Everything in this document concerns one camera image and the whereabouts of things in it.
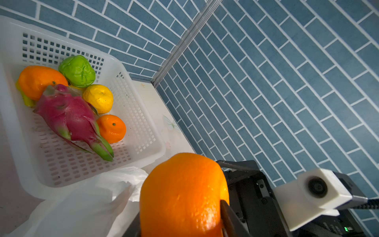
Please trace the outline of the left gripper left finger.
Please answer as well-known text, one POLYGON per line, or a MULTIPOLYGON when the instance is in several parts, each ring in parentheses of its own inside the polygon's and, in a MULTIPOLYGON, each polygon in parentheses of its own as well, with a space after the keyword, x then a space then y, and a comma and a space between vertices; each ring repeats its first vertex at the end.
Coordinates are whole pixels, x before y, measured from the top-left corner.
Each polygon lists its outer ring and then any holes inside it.
POLYGON ((122 237, 141 237, 140 213, 136 215, 122 237))

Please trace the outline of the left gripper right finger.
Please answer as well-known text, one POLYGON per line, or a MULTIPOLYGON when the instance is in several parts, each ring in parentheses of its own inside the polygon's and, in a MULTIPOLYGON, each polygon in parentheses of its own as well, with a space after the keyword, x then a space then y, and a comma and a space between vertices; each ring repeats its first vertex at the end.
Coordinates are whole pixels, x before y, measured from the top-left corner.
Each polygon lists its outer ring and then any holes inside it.
POLYGON ((250 237, 249 232, 225 200, 220 201, 220 209, 224 225, 223 233, 226 237, 250 237))

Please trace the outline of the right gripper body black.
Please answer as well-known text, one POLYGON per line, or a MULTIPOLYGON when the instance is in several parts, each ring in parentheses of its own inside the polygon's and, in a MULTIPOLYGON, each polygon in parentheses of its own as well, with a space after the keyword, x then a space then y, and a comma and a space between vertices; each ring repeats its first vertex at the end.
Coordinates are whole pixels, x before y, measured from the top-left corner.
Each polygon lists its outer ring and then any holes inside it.
POLYGON ((226 201, 251 237, 290 237, 284 216, 269 182, 255 161, 217 161, 227 168, 226 201))

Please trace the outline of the white plastic bag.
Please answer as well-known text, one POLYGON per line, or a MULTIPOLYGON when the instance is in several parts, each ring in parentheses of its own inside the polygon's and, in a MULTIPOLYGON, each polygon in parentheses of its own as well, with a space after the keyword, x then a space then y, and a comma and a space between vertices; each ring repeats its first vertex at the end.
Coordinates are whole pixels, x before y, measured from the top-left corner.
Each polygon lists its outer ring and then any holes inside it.
POLYGON ((139 212, 148 174, 118 168, 83 181, 67 194, 39 204, 10 237, 121 237, 139 212))

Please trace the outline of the large orange fruit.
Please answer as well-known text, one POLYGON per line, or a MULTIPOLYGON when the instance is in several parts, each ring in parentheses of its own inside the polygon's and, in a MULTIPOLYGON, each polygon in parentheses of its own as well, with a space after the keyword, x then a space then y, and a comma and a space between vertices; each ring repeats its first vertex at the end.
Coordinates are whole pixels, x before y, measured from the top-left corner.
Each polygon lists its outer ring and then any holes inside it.
POLYGON ((140 193, 143 237, 221 237, 227 181, 212 159, 178 153, 148 175, 140 193))

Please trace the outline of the pink dragon fruit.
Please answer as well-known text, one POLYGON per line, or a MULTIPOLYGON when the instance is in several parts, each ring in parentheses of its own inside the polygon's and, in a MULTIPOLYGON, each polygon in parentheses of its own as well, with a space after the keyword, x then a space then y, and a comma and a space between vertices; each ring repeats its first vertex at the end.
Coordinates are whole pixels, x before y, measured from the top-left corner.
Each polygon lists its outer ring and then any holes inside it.
POLYGON ((74 143, 82 141, 103 160, 113 161, 113 149, 101 136, 96 122, 96 109, 71 88, 47 86, 33 112, 40 115, 51 130, 70 146, 91 153, 74 143))

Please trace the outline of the yellow lemon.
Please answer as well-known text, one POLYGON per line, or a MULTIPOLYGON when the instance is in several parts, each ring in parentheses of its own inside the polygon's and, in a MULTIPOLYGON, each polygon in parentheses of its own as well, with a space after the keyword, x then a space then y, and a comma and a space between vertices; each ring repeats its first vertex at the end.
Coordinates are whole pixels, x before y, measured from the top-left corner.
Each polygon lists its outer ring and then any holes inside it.
POLYGON ((113 93, 103 85, 90 85, 83 92, 82 97, 86 102, 90 103, 99 114, 106 114, 110 112, 113 107, 113 93))

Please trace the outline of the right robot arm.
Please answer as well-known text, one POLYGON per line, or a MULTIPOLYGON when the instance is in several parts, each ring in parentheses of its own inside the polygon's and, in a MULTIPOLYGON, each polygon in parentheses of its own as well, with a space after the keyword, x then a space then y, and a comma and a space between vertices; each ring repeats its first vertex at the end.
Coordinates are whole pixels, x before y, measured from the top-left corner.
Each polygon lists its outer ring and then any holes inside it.
POLYGON ((221 203, 227 237, 362 237, 352 209, 378 209, 348 175, 317 168, 271 187, 255 161, 218 161, 230 199, 221 203))

